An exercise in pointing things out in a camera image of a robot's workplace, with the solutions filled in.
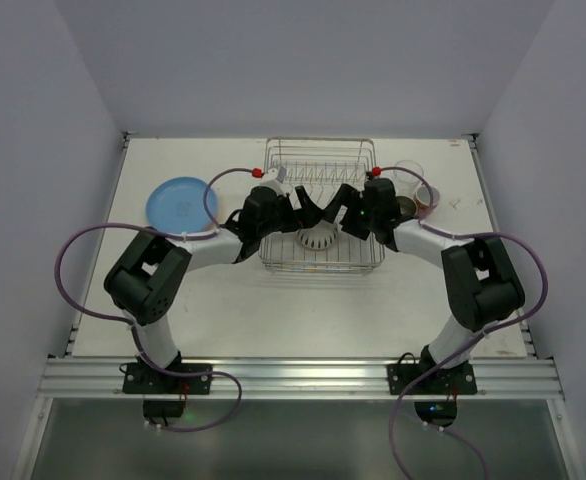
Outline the white blue-striped bowl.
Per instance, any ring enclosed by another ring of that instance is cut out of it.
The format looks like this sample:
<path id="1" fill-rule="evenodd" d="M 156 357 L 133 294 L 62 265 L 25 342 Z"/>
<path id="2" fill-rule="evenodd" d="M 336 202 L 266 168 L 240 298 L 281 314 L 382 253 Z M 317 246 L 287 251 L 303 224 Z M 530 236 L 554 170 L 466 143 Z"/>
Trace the white blue-striped bowl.
<path id="1" fill-rule="evenodd" d="M 297 241 L 305 249 L 323 251 L 330 248 L 337 239 L 337 227 L 333 224 L 318 224 L 297 232 Z"/>

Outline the brown and white cup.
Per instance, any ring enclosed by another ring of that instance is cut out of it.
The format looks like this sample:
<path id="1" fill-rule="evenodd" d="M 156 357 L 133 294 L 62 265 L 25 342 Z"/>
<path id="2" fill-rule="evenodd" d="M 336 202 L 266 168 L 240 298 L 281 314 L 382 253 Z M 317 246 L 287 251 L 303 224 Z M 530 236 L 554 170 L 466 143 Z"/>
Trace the brown and white cup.
<path id="1" fill-rule="evenodd" d="M 396 196 L 395 201 L 402 219 L 413 219 L 417 215 L 417 205 L 409 197 Z"/>

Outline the clear glass tumbler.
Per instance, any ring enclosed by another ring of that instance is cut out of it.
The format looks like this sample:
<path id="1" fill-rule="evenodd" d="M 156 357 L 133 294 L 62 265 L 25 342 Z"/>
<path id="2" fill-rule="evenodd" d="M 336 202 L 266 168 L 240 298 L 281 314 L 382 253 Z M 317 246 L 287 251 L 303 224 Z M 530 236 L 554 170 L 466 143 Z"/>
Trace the clear glass tumbler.
<path id="1" fill-rule="evenodd" d="M 420 178 L 424 175 L 422 166 L 410 159 L 403 159 L 395 163 L 399 170 L 392 172 L 392 180 L 397 196 L 412 198 L 421 185 Z"/>

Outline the pink mug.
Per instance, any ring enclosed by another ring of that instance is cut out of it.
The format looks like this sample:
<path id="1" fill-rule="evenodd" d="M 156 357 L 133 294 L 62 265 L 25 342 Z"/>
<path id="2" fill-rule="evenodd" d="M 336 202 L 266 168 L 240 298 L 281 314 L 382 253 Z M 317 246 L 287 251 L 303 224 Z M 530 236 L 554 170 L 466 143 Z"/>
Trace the pink mug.
<path id="1" fill-rule="evenodd" d="M 413 200 L 417 207 L 417 215 L 421 218 L 428 216 L 440 202 L 440 192 L 435 187 L 422 184 L 414 193 Z"/>

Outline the blue plate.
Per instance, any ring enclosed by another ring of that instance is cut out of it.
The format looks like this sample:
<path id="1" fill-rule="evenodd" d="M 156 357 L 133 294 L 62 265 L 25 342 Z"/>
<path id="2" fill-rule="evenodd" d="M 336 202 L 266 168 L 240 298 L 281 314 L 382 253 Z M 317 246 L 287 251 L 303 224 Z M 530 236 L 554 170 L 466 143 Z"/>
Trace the blue plate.
<path id="1" fill-rule="evenodd" d="M 183 176 L 169 179 L 153 190 L 146 202 L 145 215 L 149 226 L 176 234 L 174 219 L 177 215 L 205 211 L 217 218 L 218 208 L 217 194 L 204 180 Z"/>

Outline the yellow plate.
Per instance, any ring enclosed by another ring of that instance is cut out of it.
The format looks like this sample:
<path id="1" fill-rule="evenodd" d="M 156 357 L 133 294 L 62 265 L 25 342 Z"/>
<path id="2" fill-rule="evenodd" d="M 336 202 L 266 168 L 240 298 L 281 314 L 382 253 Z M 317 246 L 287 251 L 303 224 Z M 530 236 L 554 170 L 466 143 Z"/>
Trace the yellow plate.
<path id="1" fill-rule="evenodd" d="M 174 219 L 174 230 L 183 238 L 205 238 L 214 236 L 219 229 L 218 219 L 209 216 L 205 211 L 190 211 L 177 215 Z"/>

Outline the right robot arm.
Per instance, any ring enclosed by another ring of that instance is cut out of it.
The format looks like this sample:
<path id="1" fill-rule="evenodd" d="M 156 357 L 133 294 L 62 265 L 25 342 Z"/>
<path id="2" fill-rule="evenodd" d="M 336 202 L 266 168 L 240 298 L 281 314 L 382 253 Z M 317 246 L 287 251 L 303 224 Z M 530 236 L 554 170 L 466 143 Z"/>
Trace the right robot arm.
<path id="1" fill-rule="evenodd" d="M 361 190 L 341 185 L 324 208 L 324 219 L 332 222 L 342 213 L 343 232 L 362 240 L 374 236 L 387 249 L 442 270 L 450 316 L 423 348 L 418 365 L 423 371 L 436 365 L 452 369 L 468 360 L 469 341 L 523 306 L 524 289 L 500 238 L 438 234 L 422 223 L 426 211 L 408 202 L 390 180 L 372 178 Z"/>

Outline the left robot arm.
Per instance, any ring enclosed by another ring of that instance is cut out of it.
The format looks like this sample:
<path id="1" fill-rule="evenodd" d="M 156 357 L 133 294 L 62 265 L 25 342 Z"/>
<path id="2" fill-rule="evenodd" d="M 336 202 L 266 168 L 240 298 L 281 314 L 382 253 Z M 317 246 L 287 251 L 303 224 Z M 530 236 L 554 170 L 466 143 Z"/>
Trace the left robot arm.
<path id="1" fill-rule="evenodd" d="M 177 244 L 154 230 L 134 237 L 107 274 L 104 289 L 131 325 L 139 355 L 149 367 L 166 373 L 180 357 L 167 314 L 187 273 L 243 262 L 272 233 L 309 229 L 335 219 L 338 208 L 320 208 L 302 186 L 295 194 L 298 207 L 273 187 L 253 188 L 211 238 Z"/>

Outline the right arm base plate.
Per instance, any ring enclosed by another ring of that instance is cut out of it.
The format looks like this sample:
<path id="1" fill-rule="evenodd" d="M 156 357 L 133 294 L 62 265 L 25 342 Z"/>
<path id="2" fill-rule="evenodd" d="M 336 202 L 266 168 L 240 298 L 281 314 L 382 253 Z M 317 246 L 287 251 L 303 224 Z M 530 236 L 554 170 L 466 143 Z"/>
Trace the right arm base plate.
<path id="1" fill-rule="evenodd" d="M 419 357 L 407 352 L 397 361 L 386 365 L 387 382 L 391 395 L 399 395 L 404 388 L 435 365 L 430 354 L 423 350 Z M 411 395 L 475 395 L 478 387 L 469 361 L 452 368 L 442 368 L 420 380 Z"/>

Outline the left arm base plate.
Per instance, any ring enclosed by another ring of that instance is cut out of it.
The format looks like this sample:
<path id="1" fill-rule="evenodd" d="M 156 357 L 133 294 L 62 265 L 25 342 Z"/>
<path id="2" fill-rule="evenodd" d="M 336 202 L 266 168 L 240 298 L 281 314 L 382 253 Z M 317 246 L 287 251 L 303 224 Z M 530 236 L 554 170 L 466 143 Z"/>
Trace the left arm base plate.
<path id="1" fill-rule="evenodd" d="M 139 395 L 208 395 L 213 367 L 208 363 L 183 363 L 180 356 L 167 366 L 169 375 L 151 368 L 141 359 L 124 363 L 119 371 L 124 374 L 122 392 Z"/>

